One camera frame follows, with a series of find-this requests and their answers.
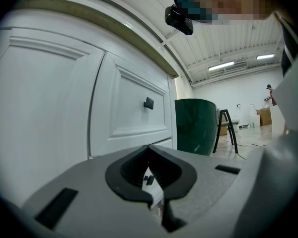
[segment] person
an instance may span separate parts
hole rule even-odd
[[[274,100],[273,95],[272,95],[274,89],[272,88],[272,86],[271,86],[270,84],[267,85],[267,88],[266,88],[266,89],[269,90],[269,94],[270,94],[270,97],[268,97],[266,100],[270,100],[270,99],[272,99],[273,106],[276,106],[277,103],[276,103],[276,101]]]

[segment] white wall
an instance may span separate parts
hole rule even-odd
[[[261,109],[269,96],[266,90],[268,84],[273,89],[283,80],[282,69],[274,69],[258,74],[240,77],[220,83],[193,88],[194,98],[204,99],[216,104],[220,110],[228,109],[231,118],[240,119],[240,124],[249,124],[249,104],[254,104],[256,109]]]
[[[177,71],[179,77],[175,78],[175,88],[177,94],[177,100],[180,99],[191,99],[193,98],[193,89],[190,82],[187,80],[183,71]]]

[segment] black slot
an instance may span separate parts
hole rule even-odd
[[[53,229],[61,219],[78,191],[64,188],[62,191],[39,213],[35,220],[43,226]]]
[[[239,168],[233,168],[233,167],[228,167],[228,166],[224,166],[224,165],[218,165],[215,167],[215,169],[217,170],[221,170],[227,173],[231,173],[231,174],[235,174],[238,175],[240,169]]]

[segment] cabinet door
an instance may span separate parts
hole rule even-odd
[[[145,108],[149,97],[153,110]],[[171,136],[169,89],[138,67],[107,53],[95,86],[90,118],[91,156]]]
[[[20,206],[87,159],[91,95],[104,52],[43,31],[0,31],[0,193]]]
[[[163,147],[167,147],[167,148],[172,149],[172,139],[167,139],[167,140],[164,140],[164,141],[155,143],[155,144],[153,144],[153,145],[156,145],[156,146],[163,146]]]

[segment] black cable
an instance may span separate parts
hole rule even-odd
[[[231,143],[230,141],[226,141],[226,140],[221,139],[221,138],[219,138],[219,140],[222,140],[222,141]],[[242,159],[245,159],[245,160],[246,160],[246,158],[244,158],[243,156],[241,156],[239,153],[237,153],[237,154],[238,154],[239,157],[241,157]]]
[[[219,138],[219,140],[222,140],[222,141],[225,141],[225,142],[228,142],[228,143],[231,143],[230,141],[226,141],[226,140],[224,140],[224,139],[221,139],[221,138]]]

